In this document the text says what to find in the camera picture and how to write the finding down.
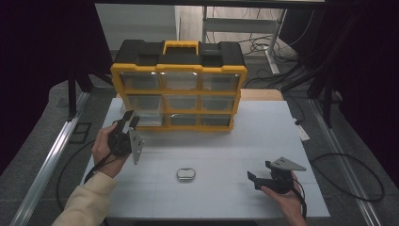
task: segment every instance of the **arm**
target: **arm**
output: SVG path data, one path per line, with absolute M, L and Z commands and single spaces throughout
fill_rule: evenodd
M 91 149 L 97 164 L 110 152 L 108 135 L 116 124 L 101 129 Z M 117 182 L 113 179 L 120 173 L 128 156 L 111 155 L 109 164 L 101 167 L 84 185 L 78 186 L 68 199 L 65 210 L 53 225 L 100 225 L 108 213 L 109 195 Z
M 295 182 L 295 189 L 300 193 L 300 188 Z M 261 186 L 261 191 L 270 196 L 279 204 L 279 209 L 288 220 L 290 226 L 306 226 L 308 225 L 301 214 L 301 204 L 298 197 L 293 191 L 286 194 L 279 194 L 266 186 Z

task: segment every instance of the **sleeve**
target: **sleeve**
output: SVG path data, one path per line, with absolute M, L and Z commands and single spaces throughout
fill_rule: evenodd
M 117 182 L 97 172 L 78 186 L 53 225 L 100 225 L 108 213 L 109 195 Z

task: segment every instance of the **human hand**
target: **human hand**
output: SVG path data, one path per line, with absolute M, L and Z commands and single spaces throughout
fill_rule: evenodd
M 111 126 L 105 127 L 101 129 L 96 137 L 96 141 L 94 142 L 93 147 L 91 148 L 91 152 L 93 153 L 94 164 L 97 165 L 103 158 L 105 158 L 110 153 L 110 149 L 108 147 L 108 135 L 117 127 L 117 122 L 112 124 Z M 108 175 L 111 178 L 114 178 L 118 173 L 120 173 L 126 159 L 129 157 L 127 154 L 124 157 L 116 157 L 111 154 L 105 162 L 105 165 L 98 169 L 98 171 Z
M 296 175 L 292 172 L 293 179 L 297 181 Z M 294 182 L 294 188 L 300 193 L 300 188 L 297 182 Z M 261 186 L 261 191 L 270 196 L 279 204 L 279 209 L 282 214 L 287 218 L 291 226 L 294 225 L 307 225 L 305 219 L 301 214 L 301 203 L 296 194 L 293 191 L 289 191 L 286 194 L 279 194 L 272 189 Z

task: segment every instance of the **yellow storage organizer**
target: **yellow storage organizer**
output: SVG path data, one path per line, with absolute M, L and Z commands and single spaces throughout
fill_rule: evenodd
M 111 67 L 138 130 L 230 131 L 247 68 L 237 42 L 125 40 Z

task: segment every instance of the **white table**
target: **white table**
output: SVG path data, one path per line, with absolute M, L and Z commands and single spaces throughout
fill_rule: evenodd
M 122 117 L 115 98 L 104 126 Z M 306 192 L 308 217 L 329 217 L 302 147 L 290 110 L 283 101 L 241 101 L 229 133 L 139 132 L 145 140 L 138 165 L 129 158 L 117 176 L 110 218 L 268 219 L 282 218 L 277 204 L 255 190 L 247 170 L 270 178 L 264 161 L 284 156 L 307 168 L 295 174 Z M 87 172 L 93 167 L 88 162 Z M 177 180 L 180 168 L 196 179 Z

